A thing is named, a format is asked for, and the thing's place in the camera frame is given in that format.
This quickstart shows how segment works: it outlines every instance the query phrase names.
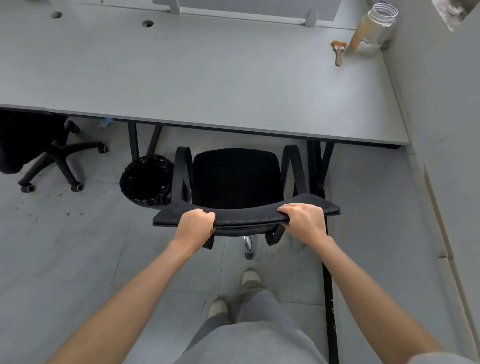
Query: person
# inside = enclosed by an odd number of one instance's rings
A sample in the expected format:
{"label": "person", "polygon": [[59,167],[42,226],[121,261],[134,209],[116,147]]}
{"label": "person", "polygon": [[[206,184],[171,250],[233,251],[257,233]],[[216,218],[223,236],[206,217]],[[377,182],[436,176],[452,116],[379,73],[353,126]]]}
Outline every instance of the person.
{"label": "person", "polygon": [[[327,266],[360,330],[383,363],[472,363],[446,353],[419,322],[342,252],[326,233],[321,208],[288,204],[278,211],[290,218],[286,229],[312,247]],[[201,209],[183,214],[168,248],[91,316],[48,363],[122,363],[175,273],[214,232],[214,221],[214,213]],[[214,301],[209,319],[177,363],[326,361],[273,294],[262,286],[259,275],[248,270],[230,315],[225,302]]]}

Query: person's left hand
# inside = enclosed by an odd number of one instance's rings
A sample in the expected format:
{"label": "person's left hand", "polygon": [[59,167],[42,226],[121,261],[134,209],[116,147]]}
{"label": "person's left hand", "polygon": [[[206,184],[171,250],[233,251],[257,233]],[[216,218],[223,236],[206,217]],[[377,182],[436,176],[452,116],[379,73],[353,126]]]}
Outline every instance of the person's left hand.
{"label": "person's left hand", "polygon": [[179,248],[192,255],[212,236],[215,212],[204,212],[201,208],[185,212],[172,241]]}

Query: paint brush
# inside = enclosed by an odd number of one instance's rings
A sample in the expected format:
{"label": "paint brush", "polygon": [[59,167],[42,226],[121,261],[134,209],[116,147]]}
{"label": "paint brush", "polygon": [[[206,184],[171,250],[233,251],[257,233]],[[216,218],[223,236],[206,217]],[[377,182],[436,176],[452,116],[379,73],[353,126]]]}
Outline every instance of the paint brush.
{"label": "paint brush", "polygon": [[334,40],[332,42],[333,50],[336,53],[335,58],[335,66],[340,67],[342,65],[342,53],[345,51],[345,47],[347,46],[344,42],[339,42],[338,40]]}

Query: black office chair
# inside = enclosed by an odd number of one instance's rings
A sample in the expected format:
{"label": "black office chair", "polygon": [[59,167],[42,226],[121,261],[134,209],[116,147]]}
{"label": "black office chair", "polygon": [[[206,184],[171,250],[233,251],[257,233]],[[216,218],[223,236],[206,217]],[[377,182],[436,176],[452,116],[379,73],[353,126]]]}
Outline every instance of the black office chair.
{"label": "black office chair", "polygon": [[[284,200],[287,172],[292,164],[293,197]],[[215,236],[243,236],[246,258],[252,259],[250,235],[265,234],[268,245],[280,241],[288,216],[277,212],[287,203],[320,206],[326,216],[340,214],[336,205],[307,193],[297,146],[286,146],[282,168],[274,153],[254,149],[219,149],[200,153],[192,163],[190,148],[179,147],[173,170],[172,202],[154,217],[154,226],[178,226],[183,213],[201,207],[216,214]]]}
{"label": "black office chair", "polygon": [[0,172],[18,173],[26,163],[44,153],[18,182],[22,192],[33,192],[32,179],[52,163],[58,165],[72,191],[82,191],[84,186],[75,179],[66,157],[91,148],[104,154],[108,148],[102,142],[66,146],[70,132],[77,134],[80,128],[67,121],[66,116],[0,110]]}

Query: shirt sleeve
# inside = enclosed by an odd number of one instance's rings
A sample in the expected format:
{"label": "shirt sleeve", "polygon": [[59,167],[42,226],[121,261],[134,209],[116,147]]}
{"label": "shirt sleeve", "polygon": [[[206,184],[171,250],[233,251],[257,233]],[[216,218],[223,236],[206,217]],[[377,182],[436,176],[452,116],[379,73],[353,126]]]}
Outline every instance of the shirt sleeve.
{"label": "shirt sleeve", "polygon": [[431,352],[414,356],[408,364],[475,364],[470,359],[447,352]]}

